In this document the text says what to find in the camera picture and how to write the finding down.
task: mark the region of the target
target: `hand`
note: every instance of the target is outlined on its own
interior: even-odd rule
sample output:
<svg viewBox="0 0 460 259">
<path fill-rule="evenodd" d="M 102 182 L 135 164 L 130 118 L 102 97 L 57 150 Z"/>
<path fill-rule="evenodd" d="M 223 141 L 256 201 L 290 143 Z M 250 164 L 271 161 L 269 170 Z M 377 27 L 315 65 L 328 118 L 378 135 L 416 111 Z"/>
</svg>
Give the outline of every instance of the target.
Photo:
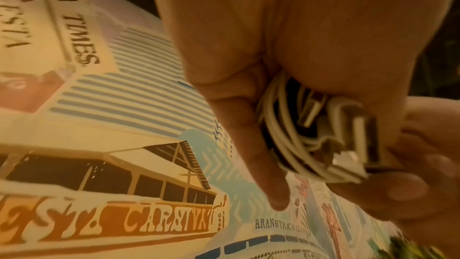
<svg viewBox="0 0 460 259">
<path fill-rule="evenodd" d="M 329 185 L 410 239 L 460 258 L 460 102 L 410 97 L 391 154 L 412 173 L 375 175 L 362 185 Z"/>
<path fill-rule="evenodd" d="M 232 137 L 272 207 L 289 204 L 255 104 L 280 66 L 303 85 L 347 95 L 393 143 L 416 56 L 450 0 L 156 0 L 188 81 Z"/>
</svg>

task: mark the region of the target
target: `dark background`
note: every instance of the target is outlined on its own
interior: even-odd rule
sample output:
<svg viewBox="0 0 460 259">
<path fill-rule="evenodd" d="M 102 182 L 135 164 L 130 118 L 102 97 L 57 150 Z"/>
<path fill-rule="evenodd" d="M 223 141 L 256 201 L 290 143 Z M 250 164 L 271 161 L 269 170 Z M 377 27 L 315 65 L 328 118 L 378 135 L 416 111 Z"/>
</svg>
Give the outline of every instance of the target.
<svg viewBox="0 0 460 259">
<path fill-rule="evenodd" d="M 154 0 L 128 0 L 158 16 Z M 460 99 L 460 0 L 419 58 L 411 95 Z"/>
</svg>

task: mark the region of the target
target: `mural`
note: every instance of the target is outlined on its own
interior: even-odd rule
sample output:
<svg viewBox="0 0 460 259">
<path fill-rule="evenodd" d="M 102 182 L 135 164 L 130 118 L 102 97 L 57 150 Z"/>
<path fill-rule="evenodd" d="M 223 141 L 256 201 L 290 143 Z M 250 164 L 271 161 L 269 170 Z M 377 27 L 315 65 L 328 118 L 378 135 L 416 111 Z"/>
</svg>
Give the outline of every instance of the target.
<svg viewBox="0 0 460 259">
<path fill-rule="evenodd" d="M 0 259 L 367 259 L 388 245 L 392 226 L 292 173 L 273 211 L 159 24 L 124 0 L 0 0 Z"/>
</svg>

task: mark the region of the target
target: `painted wall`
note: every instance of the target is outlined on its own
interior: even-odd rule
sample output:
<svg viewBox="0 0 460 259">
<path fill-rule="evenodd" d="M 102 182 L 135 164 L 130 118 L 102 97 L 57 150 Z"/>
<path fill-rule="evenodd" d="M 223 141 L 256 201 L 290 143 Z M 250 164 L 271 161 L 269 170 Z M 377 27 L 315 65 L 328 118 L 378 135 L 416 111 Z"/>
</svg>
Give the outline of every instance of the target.
<svg viewBox="0 0 460 259">
<path fill-rule="evenodd" d="M 0 259 L 366 259 L 391 226 L 288 174 L 271 210 L 159 19 L 0 0 Z"/>
</svg>

